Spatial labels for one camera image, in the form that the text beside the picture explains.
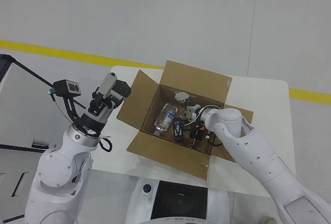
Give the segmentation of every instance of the cardboard box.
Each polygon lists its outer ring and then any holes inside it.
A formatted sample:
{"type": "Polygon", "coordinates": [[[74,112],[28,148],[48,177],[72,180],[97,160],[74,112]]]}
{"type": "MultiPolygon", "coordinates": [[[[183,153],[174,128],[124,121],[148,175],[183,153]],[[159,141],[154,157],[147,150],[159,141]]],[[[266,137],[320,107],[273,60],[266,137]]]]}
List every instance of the cardboard box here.
{"type": "MultiPolygon", "coordinates": [[[[211,146],[205,137],[197,142],[197,150],[191,149],[187,147],[191,145],[189,142],[177,143],[173,140],[172,126],[160,137],[154,136],[154,122],[167,102],[177,103],[174,99],[177,91],[188,93],[202,107],[216,105],[221,108],[236,108],[225,105],[231,80],[228,76],[169,60],[159,84],[139,70],[132,84],[132,93],[117,116],[117,119],[139,130],[127,151],[207,180],[210,156],[234,161],[226,149],[223,146],[211,146]]],[[[182,113],[181,109],[179,104],[177,116],[182,113]]],[[[236,109],[251,123],[252,111],[236,109]]]]}

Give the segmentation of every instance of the bottle label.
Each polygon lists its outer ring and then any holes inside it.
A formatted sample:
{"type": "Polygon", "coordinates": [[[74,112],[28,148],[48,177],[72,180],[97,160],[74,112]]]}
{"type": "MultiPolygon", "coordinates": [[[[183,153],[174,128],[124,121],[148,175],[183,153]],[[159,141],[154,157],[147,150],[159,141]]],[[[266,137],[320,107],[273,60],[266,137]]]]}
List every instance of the bottle label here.
{"type": "Polygon", "coordinates": [[[171,124],[171,120],[174,118],[175,114],[173,114],[172,112],[169,112],[166,116],[166,118],[164,119],[163,125],[165,125],[166,128],[168,128],[171,124]]]}

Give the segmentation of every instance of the white table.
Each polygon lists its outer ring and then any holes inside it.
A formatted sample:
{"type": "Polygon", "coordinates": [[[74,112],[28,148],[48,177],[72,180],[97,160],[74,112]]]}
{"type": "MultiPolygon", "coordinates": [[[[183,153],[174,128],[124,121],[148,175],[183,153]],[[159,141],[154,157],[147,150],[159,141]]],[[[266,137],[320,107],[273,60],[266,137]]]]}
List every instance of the white table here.
{"type": "MultiPolygon", "coordinates": [[[[118,79],[131,85],[139,69],[159,83],[162,70],[116,66],[111,71],[118,79]]],[[[277,155],[295,173],[287,83],[279,80],[233,77],[225,103],[253,111],[252,125],[265,135],[277,155]]],[[[238,164],[216,156],[210,158],[206,182],[180,170],[127,152],[126,149],[138,130],[117,120],[118,111],[119,108],[113,111],[102,131],[103,135],[111,136],[113,150],[107,153],[98,147],[93,151],[93,169],[269,197],[261,184],[238,164]]]]}

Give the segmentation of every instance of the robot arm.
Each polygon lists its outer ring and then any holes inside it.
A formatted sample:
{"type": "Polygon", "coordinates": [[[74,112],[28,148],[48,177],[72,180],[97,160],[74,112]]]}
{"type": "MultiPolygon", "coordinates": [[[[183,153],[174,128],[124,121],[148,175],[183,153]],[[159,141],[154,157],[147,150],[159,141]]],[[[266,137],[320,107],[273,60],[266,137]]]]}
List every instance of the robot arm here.
{"type": "Polygon", "coordinates": [[[331,205],[297,180],[238,110],[205,112],[206,128],[214,131],[237,164],[265,187],[283,223],[331,223],[331,205]],[[245,133],[243,137],[240,137],[241,129],[245,133]]]}
{"type": "Polygon", "coordinates": [[[73,98],[81,94],[79,85],[61,80],[53,86],[50,94],[64,99],[73,123],[63,135],[62,147],[46,150],[39,160],[25,211],[25,221],[29,224],[75,222],[92,169],[90,152],[96,150],[102,139],[101,131],[113,109],[131,92],[127,83],[108,73],[92,94],[90,107],[79,117],[73,103],[73,98]]]}

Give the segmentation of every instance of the yellow stripe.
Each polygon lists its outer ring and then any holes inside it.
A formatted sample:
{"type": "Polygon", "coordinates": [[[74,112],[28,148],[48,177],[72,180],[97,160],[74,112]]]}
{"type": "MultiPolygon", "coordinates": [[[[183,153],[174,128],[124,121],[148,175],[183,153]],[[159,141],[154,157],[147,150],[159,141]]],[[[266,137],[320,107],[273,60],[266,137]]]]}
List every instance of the yellow stripe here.
{"type": "MultiPolygon", "coordinates": [[[[85,62],[90,64],[97,64],[100,66],[130,66],[130,67],[141,67],[141,68],[154,68],[163,69],[161,66],[152,66],[149,64],[142,64],[136,62],[128,62],[126,60],[119,60],[114,58],[101,57],[91,54],[83,54],[77,52],[69,52],[67,50],[59,50],[53,48],[46,48],[43,46],[34,46],[29,44],[21,44],[16,42],[10,42],[0,40],[0,48],[8,50],[16,50],[19,52],[26,52],[31,54],[39,54],[54,58],[62,58],[68,60],[75,60],[78,62],[85,62]]],[[[290,98],[295,100],[302,100],[308,102],[315,102],[318,104],[331,105],[331,95],[319,94],[316,92],[308,92],[303,90],[289,89],[290,98]]]]}
{"type": "Polygon", "coordinates": [[[46,48],[43,46],[34,46],[29,44],[21,44],[10,41],[0,40],[0,48],[8,50],[17,50],[19,52],[26,52],[31,54],[39,54],[54,58],[62,58],[68,60],[76,60],[79,62],[97,64],[100,66],[130,66],[130,67],[142,67],[142,68],[155,68],[163,69],[161,66],[152,66],[149,64],[142,64],[136,62],[128,62],[126,60],[119,60],[114,58],[101,57],[91,54],[83,54],[77,52],[69,52],[67,50],[58,50],[53,48],[46,48]]]}
{"type": "Polygon", "coordinates": [[[331,95],[319,94],[317,92],[308,92],[304,90],[295,90],[292,88],[289,89],[289,92],[291,99],[331,105],[331,95]]]}

